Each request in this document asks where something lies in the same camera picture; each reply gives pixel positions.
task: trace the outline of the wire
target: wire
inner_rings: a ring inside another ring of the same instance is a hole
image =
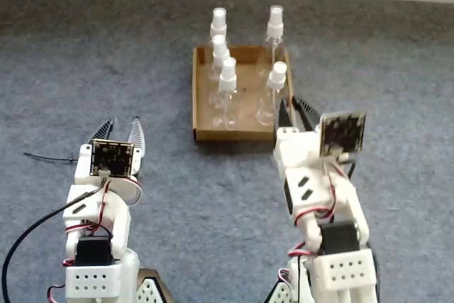
[[[377,254],[373,249],[372,245],[370,244],[370,241],[368,241],[366,245],[372,251],[372,259],[374,260],[375,266],[375,276],[377,277],[377,285],[375,287],[375,292],[377,294],[377,303],[380,303],[380,264],[378,263]]]
[[[48,301],[50,303],[57,303],[52,297],[52,289],[61,289],[65,287],[65,285],[52,285],[51,287],[48,288]]]
[[[306,242],[303,241],[302,243],[298,244],[297,246],[295,246],[293,249],[291,249],[289,252],[288,252],[288,256],[289,257],[297,257],[297,256],[313,256],[313,255],[317,255],[316,253],[314,252],[311,252],[309,250],[303,250],[302,248],[306,245]]]
[[[350,166],[350,170],[348,171],[348,179],[352,178],[353,171],[355,170],[356,167],[356,162],[353,162],[352,165]]]
[[[68,266],[73,266],[75,263],[75,260],[74,259],[69,259],[69,258],[66,258],[63,262],[62,262],[62,265],[67,268]]]
[[[297,215],[294,221],[294,225],[298,225],[298,220],[302,217],[305,216],[306,214],[312,213],[312,212],[317,212],[317,213],[329,213],[330,209],[328,207],[314,207],[312,209],[307,209],[300,214]]]
[[[301,256],[298,256],[298,303],[299,303],[299,287],[301,282]]]
[[[25,156],[30,158],[38,159],[38,160],[47,160],[47,161],[67,161],[69,163],[77,162],[77,159],[74,159],[71,153],[70,158],[48,158],[47,156],[36,155],[32,153],[23,152]]]
[[[341,176],[341,177],[347,177],[345,175],[344,171],[342,171],[339,167],[337,167],[334,163],[329,163],[329,165],[334,168],[334,170]]]
[[[88,230],[93,231],[93,233],[98,231],[98,229],[102,223],[102,217],[104,215],[104,207],[106,207],[106,194],[109,191],[110,183],[111,183],[110,181],[107,182],[106,187],[104,188],[104,193],[102,194],[101,207],[99,209],[99,216],[98,216],[98,223],[94,225],[94,228],[87,228]]]
[[[110,232],[107,227],[105,227],[104,225],[101,225],[101,224],[94,223],[93,221],[88,221],[85,224],[78,224],[78,225],[69,226],[69,227],[65,228],[65,232],[68,233],[68,232],[73,231],[73,230],[79,230],[79,229],[82,229],[82,228],[89,228],[89,227],[92,227],[92,228],[101,227],[103,230],[105,230],[105,232],[107,232],[107,234],[110,237],[112,237],[112,232]]]
[[[50,212],[49,214],[45,215],[43,218],[37,220],[32,226],[27,228],[25,230],[25,232],[23,232],[19,236],[19,238],[17,238],[16,242],[14,242],[12,247],[9,249],[9,252],[6,255],[5,261],[4,261],[2,269],[1,269],[1,291],[3,293],[3,298],[5,301],[4,303],[11,303],[11,300],[9,299],[9,294],[8,294],[8,282],[7,282],[8,266],[9,266],[9,263],[11,262],[13,254],[16,252],[17,247],[19,247],[19,245],[22,243],[22,241],[39,225],[41,225],[45,221],[49,220],[50,218],[56,216],[57,214],[64,211],[68,207],[71,207],[72,205],[75,205],[78,202],[81,202],[82,200],[96,194],[104,187],[105,184],[106,184],[106,179],[103,179],[101,181],[101,184],[96,189],[94,189],[93,191],[85,192],[84,194],[79,195],[76,199],[66,203],[65,205],[61,206],[59,209],[56,209],[56,210]]]
[[[290,285],[289,281],[286,280],[282,274],[286,275],[287,277],[290,275],[290,270],[289,269],[286,269],[286,268],[280,268],[278,271],[277,271],[277,279],[280,280],[281,282],[283,282],[284,284],[286,284],[289,289],[292,289],[292,286]]]

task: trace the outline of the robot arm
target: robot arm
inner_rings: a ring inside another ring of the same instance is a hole
[[[303,233],[306,248],[313,253],[318,252],[321,245],[321,231],[315,214],[305,214],[298,219],[297,225]]]
[[[131,215],[129,209],[121,209],[117,212],[112,228],[111,251],[115,259],[120,259],[128,245],[129,226]]]
[[[336,188],[337,205],[336,217],[338,220],[354,221],[358,231],[360,246],[365,246],[369,240],[369,226],[356,193],[356,188],[344,175],[331,175]]]

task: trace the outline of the bottle cap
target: bottle cap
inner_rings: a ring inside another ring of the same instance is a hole
[[[226,58],[219,75],[219,91],[233,92],[236,89],[236,59]]]
[[[210,26],[211,37],[227,34],[226,14],[227,11],[222,7],[216,7],[213,10],[213,19]]]
[[[222,67],[222,62],[230,57],[226,44],[226,37],[224,35],[215,35],[211,40],[213,44],[213,61],[215,66]]]
[[[267,86],[273,90],[280,90],[285,85],[285,74],[287,73],[287,64],[284,62],[276,62],[270,76],[268,77]]]
[[[284,23],[282,22],[282,6],[274,5],[270,9],[270,19],[268,21],[267,36],[279,39],[284,34]]]

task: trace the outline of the red and white wire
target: red and white wire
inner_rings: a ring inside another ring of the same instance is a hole
[[[341,176],[341,177],[347,177],[347,175],[344,173],[343,170],[341,170],[338,166],[336,166],[336,164],[330,162],[329,164],[332,168],[334,168],[334,170]]]
[[[280,269],[277,271],[277,279],[280,280],[280,281],[282,281],[283,283],[285,283],[285,284],[291,289],[292,286],[290,285],[290,283],[289,283],[288,280],[286,280],[285,278],[283,278],[282,274],[289,276],[289,275],[290,275],[290,270],[289,270],[289,269],[286,269],[286,268],[280,268]]]
[[[73,266],[74,265],[74,259],[69,259],[66,258],[63,262],[62,265],[67,268],[68,266]]]
[[[57,303],[57,301],[54,300],[52,297],[52,289],[61,289],[65,287],[65,285],[52,285],[48,288],[48,301],[49,303]]]
[[[304,245],[306,245],[306,243],[302,242],[302,243],[298,244],[297,246],[295,246],[293,249],[291,249],[288,252],[288,256],[289,257],[298,257],[298,256],[302,255],[302,256],[306,256],[306,257],[311,257],[314,255],[317,255],[316,253],[311,252],[309,250],[304,250],[303,249]]]
[[[80,229],[87,228],[87,227],[92,227],[93,225],[96,225],[96,224],[89,223],[89,224],[77,224],[77,225],[73,225],[73,226],[68,226],[67,228],[65,228],[65,233],[68,233],[68,232],[74,231],[74,230],[80,230]]]

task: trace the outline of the brown cardboard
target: brown cardboard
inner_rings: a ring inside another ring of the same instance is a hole
[[[215,129],[212,125],[213,109],[208,105],[207,87],[209,65],[205,64],[204,47],[194,49],[192,63],[192,128],[196,141],[270,141],[273,127],[262,126],[255,119],[259,94],[263,91],[263,80],[255,71],[255,65],[262,47],[260,45],[236,45],[230,47],[231,56],[236,59],[238,111],[237,130]],[[289,56],[284,54],[290,66]],[[287,83],[284,88],[289,99],[293,96],[292,71],[287,69]]]

